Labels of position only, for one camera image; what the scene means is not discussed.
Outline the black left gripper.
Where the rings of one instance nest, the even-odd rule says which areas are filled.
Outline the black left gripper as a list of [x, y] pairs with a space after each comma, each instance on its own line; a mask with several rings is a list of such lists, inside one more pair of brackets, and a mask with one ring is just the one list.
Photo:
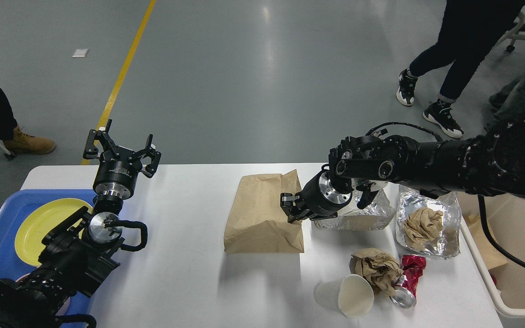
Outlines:
[[[122, 200], [130, 199], [134, 195], [139, 173], [152, 178], [158, 170], [162, 154], [156, 151], [153, 142], [154, 136], [150, 133], [144, 149], [125, 155], [124, 148], [119, 147], [108, 134], [112, 120], [108, 120], [104, 127], [91, 129], [83, 150], [84, 160], [99, 160], [99, 167], [93, 183], [97, 195], [112, 195]], [[150, 163], [143, 164], [142, 160], [150, 158]]]

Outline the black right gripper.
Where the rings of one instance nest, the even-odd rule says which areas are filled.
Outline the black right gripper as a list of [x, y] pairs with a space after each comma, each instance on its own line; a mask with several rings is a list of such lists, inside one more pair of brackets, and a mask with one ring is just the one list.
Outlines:
[[351, 202], [352, 191], [350, 179], [331, 177], [329, 171], [321, 171], [308, 181], [301, 195], [281, 193], [280, 207], [292, 224], [335, 218]]

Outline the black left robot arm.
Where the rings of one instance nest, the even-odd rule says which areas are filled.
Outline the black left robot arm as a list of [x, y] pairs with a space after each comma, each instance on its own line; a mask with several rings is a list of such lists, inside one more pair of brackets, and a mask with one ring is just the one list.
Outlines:
[[134, 195], [139, 174], [151, 178], [162, 154], [148, 135], [144, 148], [133, 151], [110, 137], [111, 120], [87, 136], [84, 159], [99, 160], [93, 208], [81, 207], [46, 234], [40, 265], [20, 280], [0, 279], [0, 328], [60, 328], [83, 323], [95, 328], [92, 315], [60, 315], [66, 301], [81, 293], [91, 297], [110, 272], [119, 267], [112, 255], [146, 247], [148, 228], [119, 218], [124, 201]]

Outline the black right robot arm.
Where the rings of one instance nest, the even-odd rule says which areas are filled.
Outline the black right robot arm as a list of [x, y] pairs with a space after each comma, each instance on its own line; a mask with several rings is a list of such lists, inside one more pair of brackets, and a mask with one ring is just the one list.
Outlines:
[[352, 201], [353, 191], [362, 193], [358, 207], [367, 207], [377, 181], [405, 185], [430, 199], [461, 191], [525, 200], [525, 113], [466, 140], [437, 136], [434, 143], [419, 143], [399, 135], [385, 138], [375, 128], [346, 137], [302, 191], [282, 193], [279, 204], [289, 223], [334, 218]]

